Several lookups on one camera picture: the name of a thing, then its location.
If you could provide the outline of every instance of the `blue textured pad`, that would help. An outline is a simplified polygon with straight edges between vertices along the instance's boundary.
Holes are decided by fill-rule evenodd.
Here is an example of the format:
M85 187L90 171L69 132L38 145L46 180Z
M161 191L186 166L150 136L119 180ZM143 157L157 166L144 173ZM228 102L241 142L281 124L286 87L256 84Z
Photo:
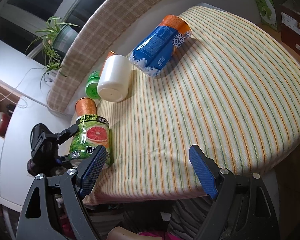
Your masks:
M87 169L86 173L82 176L81 185L82 188L79 191L79 195L84 198L86 195L89 195L94 187L94 184L99 177L101 169L105 164L107 157L106 148L103 146L98 152L96 158L91 163L90 167Z
M215 199L218 195L216 181L195 147L189 149L189 159L205 193Z

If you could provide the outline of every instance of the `grapefruit image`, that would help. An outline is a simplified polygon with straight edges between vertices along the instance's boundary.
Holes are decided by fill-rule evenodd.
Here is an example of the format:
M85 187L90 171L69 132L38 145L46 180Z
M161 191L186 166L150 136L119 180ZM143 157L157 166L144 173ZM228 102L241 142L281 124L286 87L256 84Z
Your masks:
M104 144L108 140L106 129L101 126L92 126L87 130L87 139L95 144Z

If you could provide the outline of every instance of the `red box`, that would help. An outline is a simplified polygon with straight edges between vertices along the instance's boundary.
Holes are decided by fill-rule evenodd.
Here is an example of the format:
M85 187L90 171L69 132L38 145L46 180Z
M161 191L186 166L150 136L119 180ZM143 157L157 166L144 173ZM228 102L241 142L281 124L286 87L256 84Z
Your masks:
M293 0L281 7L281 40L300 55L300 12Z

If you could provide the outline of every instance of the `small green bottle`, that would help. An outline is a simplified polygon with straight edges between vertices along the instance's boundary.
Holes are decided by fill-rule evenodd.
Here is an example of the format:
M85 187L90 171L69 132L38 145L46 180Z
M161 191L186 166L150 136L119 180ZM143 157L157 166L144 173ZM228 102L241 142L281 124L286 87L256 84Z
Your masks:
M100 80L99 74L100 74L100 71L98 71L98 70L93 71L90 74L87 85L86 85L86 95L93 100L101 99L101 97L98 95L98 92L97 92L97 86L98 86L98 83Z

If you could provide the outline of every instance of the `white bottle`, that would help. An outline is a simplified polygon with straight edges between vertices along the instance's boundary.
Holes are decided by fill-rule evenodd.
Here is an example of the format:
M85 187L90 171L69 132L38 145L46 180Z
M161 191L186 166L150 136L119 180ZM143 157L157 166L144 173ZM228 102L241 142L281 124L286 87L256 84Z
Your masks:
M120 102L128 94L132 64L121 55L109 57L97 86L99 96L110 102Z

